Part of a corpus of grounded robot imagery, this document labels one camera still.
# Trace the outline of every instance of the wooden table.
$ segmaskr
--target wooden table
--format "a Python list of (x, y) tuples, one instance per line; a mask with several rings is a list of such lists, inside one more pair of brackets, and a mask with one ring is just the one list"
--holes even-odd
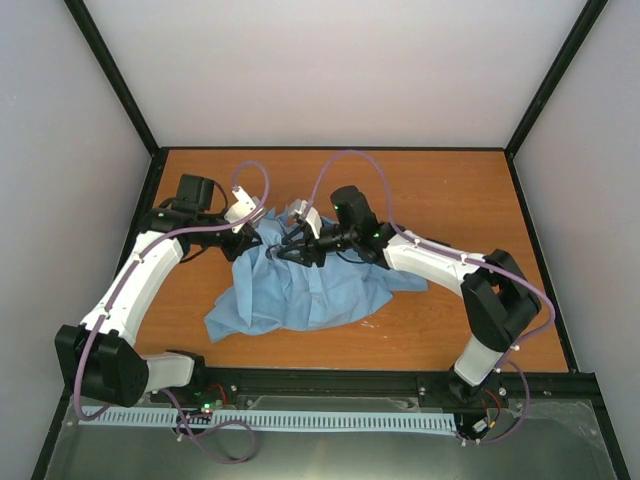
[[(267, 205), (281, 210), (296, 198), (308, 198), (324, 162), (335, 152), (322, 150), (172, 150), (156, 204), (175, 194), (180, 175), (213, 178), (230, 192), (231, 172), (244, 160), (259, 160), (271, 175)], [(374, 151), (388, 175), (396, 221), (414, 232), (456, 248), (510, 252), (528, 279), (541, 280), (516, 194), (502, 152)], [(260, 172), (247, 169), (239, 183), (261, 196)], [(382, 185), (375, 170), (355, 157), (339, 160), (320, 187), (316, 207), (332, 216), (329, 195), (355, 184), (379, 219), (385, 219)], [(212, 210), (222, 206), (220, 195)], [(141, 354), (181, 349), (203, 354), (209, 366), (444, 370), (462, 352), (470, 336), (459, 297), (430, 285), (426, 293), (399, 292), (377, 313), (360, 322), (314, 332), (278, 330), (265, 335), (231, 335), (212, 344), (204, 316), (232, 285), (231, 264), (211, 249), (196, 261), (175, 268), (158, 292), (140, 329)], [(543, 323), (543, 309), (534, 326)], [(527, 371), (565, 372), (555, 329), (523, 345), (514, 354)]]

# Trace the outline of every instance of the black frame edge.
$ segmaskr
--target black frame edge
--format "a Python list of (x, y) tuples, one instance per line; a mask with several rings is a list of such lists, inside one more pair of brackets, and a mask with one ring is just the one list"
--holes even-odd
[(596, 414), (596, 420), (598, 420), (598, 425), (600, 427), (600, 434), (602, 435), (602, 438), (604, 438), (604, 443), (607, 447), (609, 458), (611, 459), (611, 465), (613, 465), (613, 471), (616, 473), (618, 480), (631, 480), (631, 475), (629, 474), (627, 463), (622, 455), (622, 450), (618, 443), (618, 437), (616, 437), (616, 432), (611, 424), (607, 408), (604, 405), (601, 407), (594, 406), (593, 411)]
[(131, 224), (129, 225), (129, 231), (127, 232), (127, 237), (124, 241), (124, 246), (122, 247), (122, 253), (120, 254), (118, 268), (116, 271), (120, 271), (133, 249), (133, 245), (136, 241), (136, 235), (138, 234), (140, 219), (153, 206), (153, 201), (155, 200), (156, 192), (158, 191), (158, 186), (160, 185), (160, 180), (162, 179), (162, 173), (164, 172), (164, 166), (167, 163), (168, 156), (169, 149), (163, 147), (151, 157), (147, 176), (144, 179), (142, 191), (140, 192), (136, 209), (133, 212), (133, 217), (131, 218)]
[(78, 25), (78, 28), (82, 32), (89, 48), (91, 48), (93, 55), (100, 64), (107, 80), (109, 80), (113, 91), (116, 93), (118, 100), (120, 100), (122, 107), (129, 116), (133, 127), (138, 132), (140, 140), (142, 140), (142, 143), (149, 152), (149, 155), (155, 155), (158, 152), (158, 144), (155, 141), (146, 120), (142, 116), (142, 112), (138, 108), (129, 87), (124, 81), (115, 60), (111, 56), (111, 53), (107, 48), (107, 44), (93, 21), (87, 6), (83, 0), (64, 0), (64, 3)]
[(536, 257), (536, 263), (538, 264), (538, 270), (540, 271), (540, 277), (542, 277), (542, 284), (544, 286), (544, 290), (549, 296), (549, 299), (553, 303), (553, 306), (556, 308), (556, 331), (558, 332), (558, 337), (560, 338), (560, 345), (562, 346), (562, 352), (564, 353), (565, 361), (567, 362), (567, 367), (571, 373), (579, 372), (578, 362), (576, 360), (575, 354), (573, 352), (573, 348), (571, 347), (571, 341), (569, 340), (569, 334), (567, 332), (567, 327), (564, 323), (564, 319), (562, 318), (562, 312), (558, 306), (558, 299), (556, 297), (556, 292), (553, 288), (553, 282), (551, 281), (551, 276), (549, 275), (549, 269), (547, 268), (547, 264), (544, 260), (544, 255), (542, 253), (542, 247), (540, 245), (540, 240), (538, 239), (538, 235), (536, 234), (536, 229), (533, 225), (533, 219), (531, 218), (531, 213), (529, 212), (529, 207), (527, 206), (527, 200), (525, 199), (524, 192), (522, 190), (522, 185), (520, 184), (520, 178), (518, 177), (518, 172), (516, 170), (515, 164), (513, 163), (513, 159), (509, 158), (505, 152), (505, 159), (507, 162), (507, 167), (509, 168), (509, 174), (511, 175), (511, 181), (513, 182), (513, 188), (516, 191), (516, 196), (518, 197), (518, 203), (520, 204), (520, 211), (522, 212), (522, 218), (524, 219), (524, 223), (527, 227), (527, 233), (529, 234), (529, 241), (531, 242), (531, 247), (533, 248), (533, 254)]
[(362, 147), (362, 146), (169, 146), (170, 150), (368, 150), (374, 152), (504, 152), (503, 147)]
[(67, 414), (67, 408), (69, 407), (70, 400), (71, 392), (65, 388), (62, 392), (62, 395), (60, 395), (60, 400), (58, 400), (58, 406), (56, 407), (56, 411), (53, 414), (53, 419), (51, 420), (49, 431), (47, 432), (47, 436), (44, 439), (42, 449), (40, 450), (40, 455), (38, 455), (38, 460), (36, 461), (36, 466), (34, 467), (33, 473), (31, 474), (31, 480), (40, 480), (45, 478), (47, 475), (47, 471), (49, 470), (49, 463), (51, 462), (51, 458), (53, 457), (53, 451), (56, 448), (58, 435), (60, 434), (60, 429), (62, 428), (64, 417)]
[(589, 35), (591, 27), (593, 27), (600, 16), (600, 13), (607, 4), (607, 1), (608, 0), (588, 0), (586, 2), (578, 16), (578, 19), (571, 28), (569, 35), (562, 44), (558, 55), (551, 64), (551, 67), (549, 67), (549, 71), (542, 80), (533, 100), (531, 100), (524, 116), (520, 120), (516, 130), (513, 132), (511, 140), (509, 140), (509, 143), (505, 148), (507, 158), (515, 158), (518, 150), (533, 128), (533, 125), (542, 113), (547, 101), (560, 83), (560, 80), (562, 80), (567, 68), (569, 68), (573, 57), (575, 57), (576, 53)]

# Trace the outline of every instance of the metal floor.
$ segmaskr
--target metal floor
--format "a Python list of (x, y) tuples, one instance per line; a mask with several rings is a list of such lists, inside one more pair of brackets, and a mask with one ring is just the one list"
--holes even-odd
[[(299, 403), (300, 409), (317, 409), (317, 400), (314, 406)], [(283, 408), (296, 405), (292, 399), (286, 403)], [(392, 403), (361, 406), (388, 411)], [(453, 437), (424, 434), (258, 432), (257, 455), (230, 466), (212, 462), (189, 441), (177, 443), (168, 428), (78, 426), (74, 419), (70, 410), (48, 479), (616, 478), (593, 410), (584, 402), (537, 402), (519, 432), (491, 446), (461, 447)], [(507, 411), (499, 427), (512, 421)], [(240, 431), (221, 432), (204, 443), (231, 456), (248, 446)]]

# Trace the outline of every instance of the black metal frame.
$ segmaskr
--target black metal frame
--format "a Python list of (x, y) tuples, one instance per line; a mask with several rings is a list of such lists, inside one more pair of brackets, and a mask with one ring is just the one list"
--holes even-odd
[[(569, 67), (576, 52), (587, 37), (591, 27), (602, 12), (607, 0), (588, 0), (576, 20), (569, 36), (564, 42), (555, 61), (551, 65), (547, 75), (545, 76), (540, 88), (536, 92), (529, 108), (525, 112), (522, 120), (518, 124), (508, 145), (503, 148), (456, 148), (456, 147), (436, 147), (436, 148), (403, 148), (403, 147), (188, 147), (179, 146), (172, 147), (174, 149), (183, 148), (207, 148), (207, 149), (299, 149), (299, 150), (338, 150), (342, 148), (360, 148), (363, 150), (401, 150), (401, 151), (503, 151), (511, 174), (514, 189), (516, 191), (522, 215), (524, 217), (529, 238), (534, 250), (536, 261), (542, 276), (544, 288), (550, 299), (556, 306), (556, 295), (549, 277), (549, 271), (544, 261), (540, 243), (538, 241), (531, 216), (529, 214), (525, 197), (522, 192), (518, 174), (515, 169), (514, 159), (522, 146), (528, 133), (531, 131), (535, 121), (542, 112), (549, 97), (553, 93), (555, 87), (560, 82), (565, 71)], [(113, 57), (109, 53), (98, 28), (96, 27), (91, 15), (84, 4), (83, 0), (65, 0), (70, 13), (75, 19), (78, 27), (84, 35), (89, 47), (93, 51), (96, 60), (103, 69), (107, 79), (114, 89), (118, 99), (122, 103), (127, 115), (129, 116), (133, 126), (135, 127), (141, 141), (144, 143), (149, 154), (151, 155), (151, 163), (144, 182), (135, 214), (133, 216), (131, 227), (127, 235), (125, 246), (118, 268), (120, 268), (127, 256), (129, 255), (135, 235), (137, 233), (138, 224), (142, 215), (147, 212), (155, 199), (162, 173), (167, 160), (169, 151), (172, 148), (160, 148), (156, 143), (143, 115), (126, 85), (126, 82), (120, 73)], [(558, 309), (558, 318), (556, 328), (562, 344), (565, 359), (570, 373), (536, 373), (526, 374), (531, 394), (533, 398), (570, 398), (589, 400), (593, 405), (596, 417), (600, 424), (601, 432), (607, 445), (609, 456), (612, 460), (614, 469), (618, 478), (630, 478), (627, 471), (624, 458), (618, 445), (615, 432), (611, 425), (609, 415), (607, 413), (598, 382), (593, 374), (579, 373), (575, 355), (571, 348), (571, 343), (567, 335), (567, 330)], [(402, 397), (418, 395), (420, 398), (420, 386), (426, 386), (427, 391), (430, 385), (440, 382), (444, 372), (352, 372), (352, 371), (327, 371), (327, 370), (252, 370), (252, 369), (223, 369), (208, 368), (208, 375), (217, 379), (217, 381), (228, 385), (235, 386), (235, 392), (232, 393), (232, 400), (243, 398), (251, 395), (359, 395), (359, 396), (385, 396), (385, 397)], [(517, 396), (522, 393), (522, 385), (519, 377), (515, 374), (503, 374), (503, 384), (511, 392)], [(65, 391), (60, 398), (58, 408), (54, 415), (51, 427), (49, 429), (44, 446), (40, 453), (36, 468), (32, 478), (42, 479), (45, 477), (51, 455), (58, 433), (60, 431), (65, 412), (69, 405), (70, 392)], [(423, 404), (429, 404), (429, 396), (421, 400)], [(456, 405), (442, 405), (448, 411), (456, 411), (460, 407)]]

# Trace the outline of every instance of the purple tube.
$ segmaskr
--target purple tube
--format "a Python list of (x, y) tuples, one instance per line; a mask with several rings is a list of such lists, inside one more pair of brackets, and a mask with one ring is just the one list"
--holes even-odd
[[(233, 179), (232, 181), (232, 186), (233, 188), (237, 187), (237, 184), (235, 183), (235, 180), (238, 177), (238, 174), (240, 173), (240, 171), (244, 168), (246, 168), (249, 165), (253, 165), (258, 167), (261, 171), (262, 171), (262, 175), (264, 176), (264, 192), (262, 193), (262, 198), (260, 199), (260, 202), (258, 202), (258, 206), (255, 208), (255, 210), (253, 212), (251, 212), (249, 215), (247, 215), (246, 217), (237, 220), (235, 222), (226, 224), (226, 225), (216, 225), (216, 226), (211, 226), (211, 227), (187, 227), (187, 228), (178, 228), (176, 230), (173, 230), (171, 232), (165, 233), (164, 235), (161, 235), (160, 237), (156, 238), (153, 242), (151, 242), (144, 250), (142, 250), (142, 252), (140, 252), (140, 260), (144, 261), (144, 258), (149, 254), (149, 252), (151, 250), (153, 250), (153, 248), (155, 246), (157, 246), (160, 242), (162, 242), (163, 240), (166, 240), (168, 238), (173, 238), (176, 237), (177, 235), (181, 235), (184, 233), (201, 233), (201, 232), (220, 232), (222, 230), (229, 230), (235, 226), (241, 225), (245, 222), (250, 221), (259, 211), (261, 208), (264, 207), (265, 202), (267, 201), (267, 196), (269, 195), (269, 188), (270, 188), (270, 180), (269, 180), (269, 173), (267, 172), (267, 169), (259, 162), (253, 161), (253, 160), (249, 160), (246, 162), (241, 163), (240, 165), (238, 165), (236, 167), (236, 169), (233, 171), (233, 174), (231, 175), (231, 178)], [(124, 288), (125, 284), (127, 283), (127, 280), (129, 280), (129, 278), (131, 277), (131, 275), (133, 274), (133, 271), (135, 270), (136, 266), (138, 265), (138, 261), (134, 261), (131, 263), (131, 265), (129, 265), (129, 267), (127, 268), (127, 270), (124, 272), (124, 274), (122, 275), (122, 277), (120, 278), (120, 281), (116, 284), (115, 288), (113, 289), (113, 292), (111, 294), (111, 296), (107, 299), (107, 302), (105, 304), (105, 312), (108, 314), (109, 310), (111, 310), (111, 308), (113, 307), (113, 304), (115, 303), (116, 299), (118, 298), (118, 295), (120, 294), (120, 292), (122, 291), (122, 289)], [(94, 420), (97, 417), (99, 417), (105, 410), (107, 410), (109, 408), (109, 405), (105, 405), (104, 407), (102, 407), (98, 412), (94, 413), (93, 415), (85, 415), (84, 412), (82, 411), (82, 404), (80, 402), (80, 392), (81, 392), (81, 388), (82, 388), (82, 378), (84, 377), (84, 370), (87, 366), (87, 360), (89, 358), (89, 352), (91, 351), (91, 347), (93, 346), (93, 342), (95, 341), (98, 332), (100, 331), (100, 328), (102, 327), (102, 324), (104, 323), (104, 321), (106, 320), (106, 317), (104, 315), (101, 315), (100, 317), (98, 317), (98, 321), (96, 322), (96, 324), (93, 326), (93, 329), (91, 330), (91, 332), (89, 333), (89, 337), (87, 338), (87, 343), (85, 344), (82, 353), (80, 354), (80, 360), (78, 361), (78, 369), (76, 370), (76, 377), (74, 379), (73, 382), (73, 408), (76, 412), (76, 415), (79, 419), (84, 420), (84, 421), (90, 421), (90, 420)]]
[[(249, 426), (248, 423), (243, 422), (242, 420), (229, 420), (227, 422), (222, 422), (218, 425), (215, 425), (214, 427), (208, 428), (204, 432), (196, 435), (193, 433), (193, 430), (191, 430), (191, 427), (189, 426), (189, 421), (187, 420), (186, 415), (182, 411), (182, 407), (180, 406), (180, 403), (178, 402), (178, 399), (175, 397), (175, 395), (173, 395), (173, 393), (171, 393), (171, 391), (168, 388), (163, 388), (160, 391), (164, 393), (167, 397), (169, 397), (169, 400), (171, 401), (173, 406), (178, 410), (178, 415), (180, 416), (180, 422), (181, 422), (181, 425), (179, 425), (179, 427), (183, 426), (185, 428), (185, 430), (187, 431), (187, 435), (189, 436), (191, 441), (196, 445), (196, 447), (198, 447), (202, 451), (202, 453), (204, 453), (211, 460), (218, 463), (223, 463), (225, 465), (235, 465), (237, 463), (246, 462), (247, 460), (250, 460), (255, 455), (258, 442), (256, 440), (255, 432)], [(204, 445), (202, 445), (198, 440), (198, 438), (219, 432), (220, 430), (222, 430), (224, 427), (228, 425), (239, 425), (243, 427), (247, 432), (249, 432), (249, 438), (251, 441), (251, 445), (249, 446), (249, 451), (240, 458), (232, 459), (232, 458), (219, 457), (216, 454), (204, 448)]]

